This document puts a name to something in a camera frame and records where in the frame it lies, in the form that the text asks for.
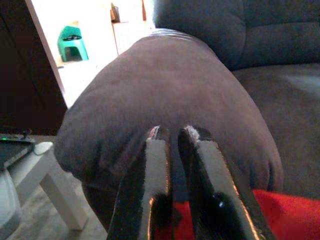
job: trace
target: laptop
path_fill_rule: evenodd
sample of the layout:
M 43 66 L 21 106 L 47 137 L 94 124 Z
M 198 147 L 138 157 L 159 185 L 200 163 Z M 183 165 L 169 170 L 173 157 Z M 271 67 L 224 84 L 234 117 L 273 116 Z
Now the laptop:
M 18 135 L 0 134 L 0 171 L 32 152 L 35 141 Z

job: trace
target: fabric upholstery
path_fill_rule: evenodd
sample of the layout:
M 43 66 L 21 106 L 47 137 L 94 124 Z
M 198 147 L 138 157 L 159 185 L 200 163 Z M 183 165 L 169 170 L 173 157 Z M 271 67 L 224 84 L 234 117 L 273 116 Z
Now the fabric upholstery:
M 283 191 L 320 199 L 320 64 L 255 67 L 233 74 L 275 140 Z
M 320 0 L 149 0 L 157 28 L 195 36 L 230 70 L 320 62 Z
M 283 170 L 257 106 L 212 50 L 190 36 L 150 36 L 106 66 L 66 113 L 55 155 L 92 186 L 116 188 L 153 126 L 172 137 L 176 198 L 186 198 L 178 131 L 208 129 L 253 188 L 280 191 Z

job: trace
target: floor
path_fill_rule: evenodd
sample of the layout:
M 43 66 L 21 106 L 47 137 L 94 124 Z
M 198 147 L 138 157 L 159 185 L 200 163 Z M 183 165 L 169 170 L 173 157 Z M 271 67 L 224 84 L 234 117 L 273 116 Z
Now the floor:
M 66 173 L 72 188 L 88 215 L 82 231 L 69 230 L 39 186 L 22 207 L 19 228 L 7 240 L 105 240 L 107 233 L 91 210 L 79 180 Z

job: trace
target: red fabric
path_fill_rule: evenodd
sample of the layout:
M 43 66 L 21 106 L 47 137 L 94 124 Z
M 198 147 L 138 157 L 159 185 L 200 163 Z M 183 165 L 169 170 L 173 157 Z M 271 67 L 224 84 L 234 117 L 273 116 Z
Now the red fabric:
M 279 240 L 320 240 L 320 201 L 253 190 L 256 200 Z
M 320 240 L 320 201 L 253 190 L 255 198 L 278 240 Z M 175 240 L 194 240 L 189 202 L 174 203 L 181 220 L 174 227 Z M 157 240 L 171 239 L 171 229 L 157 231 Z

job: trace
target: table leg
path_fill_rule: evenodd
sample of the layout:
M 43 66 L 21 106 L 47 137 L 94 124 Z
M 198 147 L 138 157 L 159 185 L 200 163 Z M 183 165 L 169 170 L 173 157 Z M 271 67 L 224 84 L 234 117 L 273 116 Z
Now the table leg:
M 56 163 L 40 182 L 59 215 L 71 230 L 82 230 L 88 216 L 67 181 L 65 173 Z

